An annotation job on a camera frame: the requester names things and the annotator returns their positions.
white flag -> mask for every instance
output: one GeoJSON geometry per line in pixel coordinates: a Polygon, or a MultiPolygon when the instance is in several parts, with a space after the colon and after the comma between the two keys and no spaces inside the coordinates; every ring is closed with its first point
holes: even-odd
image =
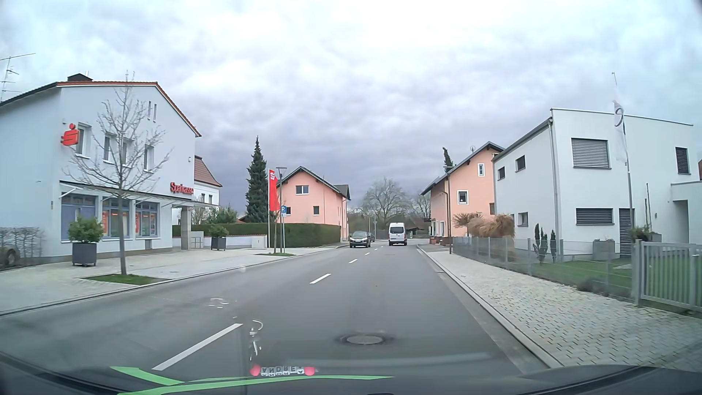
{"type": "Polygon", "coordinates": [[[615,157],[618,161],[626,163],[629,160],[629,152],[626,147],[626,130],[624,128],[624,107],[619,103],[619,91],[614,83],[614,133],[616,134],[615,157]]]}

white building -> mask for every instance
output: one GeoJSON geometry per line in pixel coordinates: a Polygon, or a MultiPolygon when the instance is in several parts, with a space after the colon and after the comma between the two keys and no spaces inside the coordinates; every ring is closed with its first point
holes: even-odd
{"type": "MultiPolygon", "coordinates": [[[[170,251],[171,208],[198,205],[193,203],[192,187],[195,138],[201,135],[158,83],[98,82],[78,74],[66,82],[22,93],[0,103],[0,139],[5,148],[0,154],[0,179],[6,188],[0,227],[39,228],[43,232],[37,252],[40,262],[70,259],[67,229],[79,214],[103,222],[105,237],[98,244],[99,257],[116,256],[119,251],[114,189],[78,183],[66,173],[77,172],[72,157],[110,163],[109,152],[99,150],[96,143],[110,138],[101,131],[98,114],[105,112],[103,102],[116,105],[116,91],[125,86],[145,111],[148,106],[147,118],[139,128],[166,131],[162,142],[148,151],[150,159],[144,168],[148,171],[153,166],[152,158],[170,157],[154,180],[124,203],[127,251],[170,251]],[[79,131],[78,143],[64,146],[62,136],[71,124],[79,131]]],[[[107,146],[114,149],[113,142],[107,146]]]]}
{"type": "MultiPolygon", "coordinates": [[[[222,184],[218,183],[207,168],[201,156],[195,155],[194,193],[193,199],[210,205],[219,205],[219,191],[222,184]]],[[[180,208],[173,209],[173,223],[180,225],[180,208]]]]}
{"type": "MultiPolygon", "coordinates": [[[[625,127],[635,225],[650,223],[663,242],[702,243],[692,125],[626,115],[625,127]]],[[[611,113],[553,108],[493,158],[496,212],[514,216],[515,239],[533,240],[539,223],[564,240],[565,254],[588,254],[596,239],[630,251],[627,170],[615,138],[611,113]]]]}

asphalt road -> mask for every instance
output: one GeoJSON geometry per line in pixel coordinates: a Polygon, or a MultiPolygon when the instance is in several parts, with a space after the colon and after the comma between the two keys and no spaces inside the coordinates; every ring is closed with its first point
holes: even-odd
{"type": "Polygon", "coordinates": [[[256,319],[263,366],[464,377],[545,368],[416,243],[379,240],[5,316],[0,350],[65,373],[128,366],[184,381],[238,377],[251,367],[256,319]],[[383,341],[342,340],[353,335],[383,341]]]}

storefront window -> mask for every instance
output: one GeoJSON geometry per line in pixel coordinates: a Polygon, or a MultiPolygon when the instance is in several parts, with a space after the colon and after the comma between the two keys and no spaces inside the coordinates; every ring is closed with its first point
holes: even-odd
{"type": "MultiPolygon", "coordinates": [[[[130,202],[130,200],[122,199],[122,229],[124,230],[124,237],[129,236],[130,202]]],[[[119,222],[117,222],[119,216],[118,208],[119,204],[116,197],[111,197],[102,202],[102,228],[105,229],[105,237],[107,238],[119,237],[119,222]]]]}
{"type": "Polygon", "coordinates": [[[159,232],[159,204],[151,202],[141,202],[136,205],[136,226],[137,235],[142,238],[153,238],[159,232]]]}
{"type": "Polygon", "coordinates": [[[61,198],[61,240],[68,240],[68,226],[78,216],[95,217],[95,196],[66,195],[61,198]]]}

red flag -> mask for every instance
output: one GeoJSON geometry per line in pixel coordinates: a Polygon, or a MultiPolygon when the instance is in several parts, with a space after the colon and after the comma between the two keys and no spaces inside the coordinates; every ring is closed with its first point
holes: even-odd
{"type": "Polygon", "coordinates": [[[268,170],[268,210],[272,212],[280,210],[277,182],[275,170],[268,170]]]}

